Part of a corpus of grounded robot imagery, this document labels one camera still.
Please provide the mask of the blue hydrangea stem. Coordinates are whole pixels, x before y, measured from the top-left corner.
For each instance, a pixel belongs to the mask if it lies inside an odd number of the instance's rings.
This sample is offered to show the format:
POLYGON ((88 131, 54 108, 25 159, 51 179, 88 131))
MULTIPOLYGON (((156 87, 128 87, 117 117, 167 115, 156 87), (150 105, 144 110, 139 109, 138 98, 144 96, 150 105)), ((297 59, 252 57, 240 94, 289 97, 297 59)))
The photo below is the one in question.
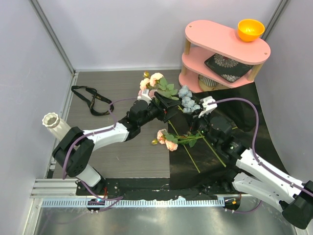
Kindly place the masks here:
MULTIPOLYGON (((179 98, 181 98, 181 105, 183 108, 179 107, 179 109, 185 114, 193 114, 195 111, 201 112, 201 106, 196 103, 196 101, 192 98, 192 92, 189 90, 188 86, 184 85, 178 92, 179 98)), ((211 149, 212 153, 217 157, 217 159, 221 162, 221 164, 226 167, 226 164, 222 161, 222 159, 218 156, 217 152, 213 148, 213 144, 209 143, 206 138, 200 133, 201 138, 211 149)))

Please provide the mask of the pink rose stem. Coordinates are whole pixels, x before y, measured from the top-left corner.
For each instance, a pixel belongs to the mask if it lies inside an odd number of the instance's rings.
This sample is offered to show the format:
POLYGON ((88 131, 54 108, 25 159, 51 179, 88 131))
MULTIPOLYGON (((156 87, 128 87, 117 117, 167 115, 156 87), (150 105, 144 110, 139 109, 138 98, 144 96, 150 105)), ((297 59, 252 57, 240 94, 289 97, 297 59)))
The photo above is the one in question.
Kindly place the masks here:
MULTIPOLYGON (((149 96, 152 99, 155 98, 154 93, 159 93, 166 98, 171 98, 171 99, 176 99, 176 100, 180 99, 181 101, 181 98, 179 98, 178 96, 179 90, 175 88, 175 85, 173 83, 169 83, 167 79, 164 77, 164 75, 159 72, 153 73, 152 75, 150 75, 147 71, 143 73, 143 79, 140 81, 140 84, 139 84, 139 91, 144 90, 144 89, 148 89, 150 91, 149 96)), ((177 130, 175 130, 173 134, 179 134, 179 133, 177 130)))
POLYGON ((165 145, 169 151, 176 151, 179 145, 187 145, 193 147, 197 140, 201 139, 200 134, 172 134, 169 133, 166 129, 161 129, 157 132, 157 136, 152 140, 152 145, 162 144, 165 145))

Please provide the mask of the black wrapping paper sheet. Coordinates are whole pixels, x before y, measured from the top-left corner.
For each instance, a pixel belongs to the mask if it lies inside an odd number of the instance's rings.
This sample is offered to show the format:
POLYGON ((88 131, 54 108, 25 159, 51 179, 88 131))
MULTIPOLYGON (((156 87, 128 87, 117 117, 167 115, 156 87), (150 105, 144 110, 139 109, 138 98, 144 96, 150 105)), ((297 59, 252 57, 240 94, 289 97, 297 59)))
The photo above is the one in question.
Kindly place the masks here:
MULTIPOLYGON (((272 143, 254 83, 233 89, 194 93, 192 98, 199 103, 202 98, 207 96, 212 96, 215 100, 234 97, 244 98, 253 103, 259 115, 259 128, 255 143, 256 153, 284 173, 287 172, 272 143)), ((238 100, 220 103, 210 116, 212 118, 225 118, 232 125, 232 127, 234 127, 234 130, 232 130, 232 136, 244 147, 252 148, 252 137, 256 121, 255 112, 250 105, 238 100)), ((180 145, 176 151, 169 154, 170 177, 187 175, 191 177, 218 177, 222 179, 232 168, 232 162, 225 157, 223 153, 216 148, 216 146, 213 145, 213 148, 226 164, 226 167, 224 167, 212 153, 211 149, 204 142, 204 140, 199 139, 194 147, 184 148, 180 145)))

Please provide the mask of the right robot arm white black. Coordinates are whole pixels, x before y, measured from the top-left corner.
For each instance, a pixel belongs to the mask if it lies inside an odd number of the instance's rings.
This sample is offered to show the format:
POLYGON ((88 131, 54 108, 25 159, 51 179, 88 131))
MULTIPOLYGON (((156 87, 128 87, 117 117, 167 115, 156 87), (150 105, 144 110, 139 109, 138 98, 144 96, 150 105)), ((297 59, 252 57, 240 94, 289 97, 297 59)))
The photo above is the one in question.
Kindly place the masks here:
POLYGON ((306 229, 313 218, 313 183, 295 179, 244 146, 224 117, 193 115, 191 131, 208 141, 229 168, 221 180, 226 193, 250 194, 276 208, 293 226, 306 229))

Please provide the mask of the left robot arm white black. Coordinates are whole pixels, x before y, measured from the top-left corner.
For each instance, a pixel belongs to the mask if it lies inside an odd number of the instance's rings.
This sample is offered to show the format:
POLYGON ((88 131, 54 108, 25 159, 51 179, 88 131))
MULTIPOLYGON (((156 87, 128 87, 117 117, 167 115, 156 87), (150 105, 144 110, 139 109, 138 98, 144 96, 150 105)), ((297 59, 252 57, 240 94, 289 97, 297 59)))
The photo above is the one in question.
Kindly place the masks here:
POLYGON ((65 132, 52 152, 56 162, 64 167, 65 175, 79 180, 78 185, 93 195, 100 195, 106 180, 89 165, 93 151, 107 145, 135 138, 141 127, 153 119, 167 122, 181 104, 178 97, 166 98, 155 93, 155 98, 143 94, 138 97, 126 116, 115 124, 96 130, 83 131, 72 127, 65 132))

